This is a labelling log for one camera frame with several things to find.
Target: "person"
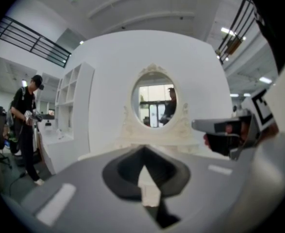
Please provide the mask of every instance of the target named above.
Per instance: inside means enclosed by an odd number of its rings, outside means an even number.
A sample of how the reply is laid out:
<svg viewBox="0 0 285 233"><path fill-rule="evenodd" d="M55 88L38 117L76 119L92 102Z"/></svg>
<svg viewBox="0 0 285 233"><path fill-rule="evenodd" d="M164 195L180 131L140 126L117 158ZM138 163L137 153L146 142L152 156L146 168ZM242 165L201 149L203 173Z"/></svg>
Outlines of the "person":
<svg viewBox="0 0 285 233"><path fill-rule="evenodd" d="M176 107L177 107L177 96L175 92L175 88L169 88L169 96L171 100L166 103L165 105L165 111L160 119L160 122L163 123L164 125L167 124L172 116L175 114Z"/></svg>
<svg viewBox="0 0 285 233"><path fill-rule="evenodd" d="M16 137L18 138L18 145L21 151L21 155L26 167L26 171L37 185L42 185L44 181L38 176L34 164L33 164L33 126L32 120L29 118L26 120L25 112L33 112L36 109L35 95L36 91L42 84L43 80L40 75L32 77L29 86L20 88L13 99L11 112L15 116L14 118L14 130Z"/></svg>

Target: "black t-shirt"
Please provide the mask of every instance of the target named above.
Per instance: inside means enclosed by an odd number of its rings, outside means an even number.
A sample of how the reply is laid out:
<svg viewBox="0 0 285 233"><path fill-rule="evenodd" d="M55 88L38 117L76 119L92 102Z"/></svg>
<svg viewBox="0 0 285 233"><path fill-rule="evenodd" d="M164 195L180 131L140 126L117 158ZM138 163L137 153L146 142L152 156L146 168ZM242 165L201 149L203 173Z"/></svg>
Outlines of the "black t-shirt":
<svg viewBox="0 0 285 233"><path fill-rule="evenodd" d="M166 105L165 105L165 112L164 114L167 117L171 117L173 114L175 114L176 111L176 106L177 106L177 101L169 101Z"/></svg>
<svg viewBox="0 0 285 233"><path fill-rule="evenodd" d="M16 92L12 107L19 110L22 114L25 114L26 111L31 111L35 109L35 95L32 93L30 94L28 91L28 87L25 87L25 95L22 95L22 87L18 89ZM19 123L21 124L21 120L15 120L15 123L17 122L16 126L19 126Z"/></svg>

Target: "black cap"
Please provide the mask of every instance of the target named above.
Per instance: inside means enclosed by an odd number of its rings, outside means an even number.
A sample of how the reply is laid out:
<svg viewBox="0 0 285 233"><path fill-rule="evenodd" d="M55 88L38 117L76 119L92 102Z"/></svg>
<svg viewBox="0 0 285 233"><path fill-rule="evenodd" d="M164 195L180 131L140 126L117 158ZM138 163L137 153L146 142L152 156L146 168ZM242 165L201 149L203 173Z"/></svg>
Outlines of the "black cap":
<svg viewBox="0 0 285 233"><path fill-rule="evenodd" d="M32 77L32 80L34 81L37 88L39 88L40 90L44 89L44 85L42 85L43 79L40 75L34 75Z"/></svg>

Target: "white shelf unit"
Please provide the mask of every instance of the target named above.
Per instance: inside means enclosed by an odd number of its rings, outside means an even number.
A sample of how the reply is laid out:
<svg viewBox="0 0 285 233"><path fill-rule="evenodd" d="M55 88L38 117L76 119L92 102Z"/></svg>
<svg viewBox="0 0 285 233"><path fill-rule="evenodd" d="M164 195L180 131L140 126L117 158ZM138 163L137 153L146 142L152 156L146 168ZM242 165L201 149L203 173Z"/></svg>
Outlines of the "white shelf unit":
<svg viewBox="0 0 285 233"><path fill-rule="evenodd" d="M67 94L67 102L71 102L74 99L76 81L69 85L68 94Z"/></svg>
<svg viewBox="0 0 285 233"><path fill-rule="evenodd" d="M58 90L60 90L60 88L61 88L62 81L63 81L63 79L60 79L59 84L58 84Z"/></svg>
<svg viewBox="0 0 285 233"><path fill-rule="evenodd" d="M67 101L67 94L68 94L68 86L66 86L60 90L58 105L61 105Z"/></svg>
<svg viewBox="0 0 285 233"><path fill-rule="evenodd" d="M65 88L66 86L69 85L70 79L71 79L71 75L72 75L72 71L70 71L69 73L67 73L64 76L64 80L63 80L63 83L62 83L62 88Z"/></svg>
<svg viewBox="0 0 285 233"><path fill-rule="evenodd" d="M46 136L49 142L46 144L49 170L53 173L60 172L81 155L89 153L88 106L94 71L93 67L83 62L59 82L55 126L63 132L64 137L59 139L56 130Z"/></svg>
<svg viewBox="0 0 285 233"><path fill-rule="evenodd" d="M56 95L56 127L73 138L73 103L81 65L67 73L60 80Z"/></svg>
<svg viewBox="0 0 285 233"><path fill-rule="evenodd" d="M71 75L70 83L73 83L73 82L75 82L75 81L78 80L79 73L80 73L80 69L81 69L81 65L82 65L82 64L80 64L79 66L77 66L76 68L73 69L73 72L72 72L72 75Z"/></svg>

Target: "railing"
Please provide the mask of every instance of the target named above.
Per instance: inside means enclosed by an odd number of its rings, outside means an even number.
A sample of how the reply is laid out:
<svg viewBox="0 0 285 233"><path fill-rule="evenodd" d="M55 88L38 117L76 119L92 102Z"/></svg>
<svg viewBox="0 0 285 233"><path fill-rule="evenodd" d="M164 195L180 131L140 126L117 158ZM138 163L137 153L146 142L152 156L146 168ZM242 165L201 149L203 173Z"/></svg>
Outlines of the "railing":
<svg viewBox="0 0 285 233"><path fill-rule="evenodd" d="M243 0L230 27L230 33L224 37L222 43L216 50L216 54L219 56L218 59L221 64L223 64L225 59L228 58L229 55L232 55L245 40L244 37L246 33L255 21L253 11L253 2L251 0Z"/></svg>
<svg viewBox="0 0 285 233"><path fill-rule="evenodd" d="M0 22L0 39L65 67L71 53L22 23L5 16Z"/></svg>

